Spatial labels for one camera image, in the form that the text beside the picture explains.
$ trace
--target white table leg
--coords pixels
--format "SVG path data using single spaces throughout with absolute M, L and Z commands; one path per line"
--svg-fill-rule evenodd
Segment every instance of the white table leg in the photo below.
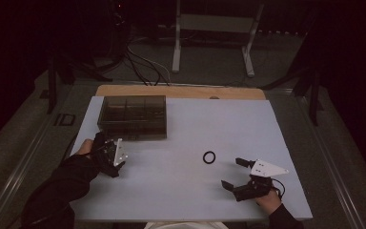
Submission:
M 174 53 L 173 53 L 173 63 L 172 63 L 172 73 L 179 73 L 180 68 L 180 0 L 176 2 L 176 38 L 174 44 Z
M 243 60 L 245 61 L 246 75 L 249 77 L 254 77 L 254 66 L 252 65 L 252 59 L 250 56 L 250 51 L 252 44 L 254 42 L 254 37 L 257 32 L 257 27 L 260 21 L 261 13 L 263 12 L 264 4 L 260 4 L 257 9 L 256 17 L 252 23 L 251 30 L 249 32 L 249 42 L 247 46 L 242 47 Z

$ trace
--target metal frame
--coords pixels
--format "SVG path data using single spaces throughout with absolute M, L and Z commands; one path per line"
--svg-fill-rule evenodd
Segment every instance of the metal frame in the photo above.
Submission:
M 201 26 L 196 25 L 194 27 L 191 26 L 187 26 L 183 21 L 182 21 L 182 17 L 184 17 L 184 14 L 182 15 L 180 12 L 180 7 L 181 7 L 181 0 L 177 0 L 176 2 L 176 32 L 175 32 L 175 44 L 174 44 L 174 53 L 173 53 L 173 64 L 172 64 L 172 72 L 173 73 L 179 73 L 180 70 L 180 55 L 181 55 L 181 43 L 180 43 L 180 30 L 181 29 L 189 29 L 189 30 L 195 30 L 195 29 L 199 29 Z M 243 54 L 243 60 L 245 62 L 245 68 L 246 68 L 246 75 L 248 75 L 249 77 L 254 77 L 254 67 L 252 64 L 252 59 L 250 56 L 250 51 L 251 51 L 251 47 L 252 44 L 254 42 L 254 37 L 255 34 L 257 32 L 257 27 L 260 21 L 260 17 L 261 17 L 261 13 L 263 12 L 264 9 L 264 4 L 260 4 L 258 9 L 257 9 L 257 13 L 255 18 L 253 19 L 249 19 L 249 18 L 237 18 L 237 17 L 217 17 L 215 16 L 214 18 L 223 18 L 224 20 L 233 20 L 233 22 L 237 22 L 237 21 L 249 21 L 252 20 L 252 22 L 250 22 L 249 24 L 251 25 L 250 29 L 246 29 L 245 31 L 243 29 L 240 28 L 227 28 L 225 25 L 222 26 L 219 29 L 217 28 L 202 28 L 202 30 L 205 31 L 236 31 L 236 32 L 248 32 L 249 31 L 249 41 L 248 44 L 246 46 L 242 47 L 242 54 Z M 203 17 L 206 18 L 210 16 L 201 16 L 201 15 L 197 15 L 198 17 Z

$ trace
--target clear plastic container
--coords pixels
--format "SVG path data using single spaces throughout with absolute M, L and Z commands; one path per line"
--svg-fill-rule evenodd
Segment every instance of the clear plastic container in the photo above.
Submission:
M 105 96 L 97 125 L 107 138 L 166 138 L 166 96 Z

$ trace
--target floor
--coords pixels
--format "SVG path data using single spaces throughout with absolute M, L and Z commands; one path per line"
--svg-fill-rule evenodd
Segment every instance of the floor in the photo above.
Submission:
M 199 39 L 196 35 L 183 42 L 179 73 L 170 73 L 172 38 L 153 41 L 135 37 L 130 48 L 156 66 L 163 65 L 158 66 L 159 71 L 174 86 L 259 87 L 287 72 L 302 43 L 302 38 L 296 36 L 258 34 L 251 53 L 255 77 L 250 78 L 245 73 L 240 52 L 243 39 L 227 34 L 202 34 Z M 125 61 L 105 76 L 113 79 L 113 84 L 143 84 L 130 65 Z M 140 71 L 152 82 L 157 79 L 157 73 L 146 67 L 140 67 Z M 0 133 L 0 228 L 17 228 L 24 202 L 69 152 L 90 98 L 102 84 L 82 73 L 75 74 L 78 77 L 74 85 L 59 85 L 59 102 L 52 114 L 46 114 L 48 101 L 39 98 L 47 89 L 47 74 L 41 75 L 36 80 L 35 92 Z M 307 116 L 308 97 L 291 95 L 295 82 L 265 94 L 272 103 L 314 215 L 304 225 L 306 228 L 366 228 L 366 165 L 325 89 L 320 89 L 322 110 L 318 112 L 316 127 Z M 72 126 L 55 125 L 55 119 L 63 114 L 75 115 Z M 241 229 L 246 225 L 230 223 L 229 227 Z M 116 226 L 142 228 L 142 224 Z M 77 221 L 75 225 L 75 228 L 113 227 L 106 222 Z

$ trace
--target wooden board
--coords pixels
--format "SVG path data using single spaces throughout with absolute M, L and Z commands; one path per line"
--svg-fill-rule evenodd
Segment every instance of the wooden board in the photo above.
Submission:
M 131 86 L 102 85 L 96 96 L 116 95 L 165 95 L 170 98 L 211 98 L 265 100 L 260 89 L 244 88 L 210 88 L 210 87 L 177 87 L 177 86 Z

